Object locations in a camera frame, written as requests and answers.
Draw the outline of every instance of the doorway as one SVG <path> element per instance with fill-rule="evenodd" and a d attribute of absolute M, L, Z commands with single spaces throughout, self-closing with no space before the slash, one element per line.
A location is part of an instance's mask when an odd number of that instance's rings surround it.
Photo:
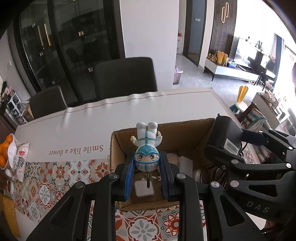
<path fill-rule="evenodd" d="M 187 0 L 183 55 L 198 66 L 205 32 L 207 0 Z"/>

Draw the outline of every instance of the gold wall decoration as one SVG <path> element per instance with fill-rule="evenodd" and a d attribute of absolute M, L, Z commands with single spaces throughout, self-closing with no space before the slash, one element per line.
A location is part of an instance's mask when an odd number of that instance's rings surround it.
<path fill-rule="evenodd" d="M 225 6 L 221 9 L 221 22 L 225 23 L 226 18 L 229 17 L 229 3 L 226 2 Z"/>

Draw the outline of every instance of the orange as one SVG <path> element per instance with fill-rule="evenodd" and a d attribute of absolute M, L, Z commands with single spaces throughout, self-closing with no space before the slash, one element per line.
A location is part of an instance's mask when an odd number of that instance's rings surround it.
<path fill-rule="evenodd" d="M 0 155 L 3 155 L 3 147 L 4 147 L 4 145 L 0 144 Z"/>
<path fill-rule="evenodd" d="M 4 156 L 0 156 L 0 167 L 4 168 L 6 165 L 6 160 Z"/>
<path fill-rule="evenodd" d="M 6 137 L 6 141 L 10 144 L 10 143 L 13 141 L 13 137 L 10 136 L 10 135 L 8 135 L 8 136 Z"/>
<path fill-rule="evenodd" d="M 5 160 L 8 159 L 7 151 L 8 151 L 8 147 L 4 147 L 3 148 L 3 156 L 4 156 Z"/>
<path fill-rule="evenodd" d="M 8 143 L 8 142 L 6 142 L 6 141 L 5 141 L 5 142 L 3 142 L 3 148 L 4 148 L 4 147 L 9 147 L 9 143 Z"/>

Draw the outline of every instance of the white protective suit figurine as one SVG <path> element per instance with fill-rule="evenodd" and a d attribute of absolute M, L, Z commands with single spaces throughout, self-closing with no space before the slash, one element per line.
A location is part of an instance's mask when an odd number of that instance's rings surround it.
<path fill-rule="evenodd" d="M 142 172 L 152 172 L 159 165 L 159 152 L 156 149 L 162 141 L 162 136 L 157 131 L 157 123 L 137 123 L 138 139 L 131 137 L 132 143 L 138 147 L 134 160 L 136 168 Z"/>

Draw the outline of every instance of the figurine hand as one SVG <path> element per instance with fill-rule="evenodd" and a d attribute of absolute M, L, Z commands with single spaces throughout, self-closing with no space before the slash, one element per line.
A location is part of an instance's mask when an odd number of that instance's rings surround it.
<path fill-rule="evenodd" d="M 135 142 L 136 142 L 136 138 L 135 138 L 134 136 L 131 136 L 131 142 L 132 142 L 133 144 L 135 144 Z"/>

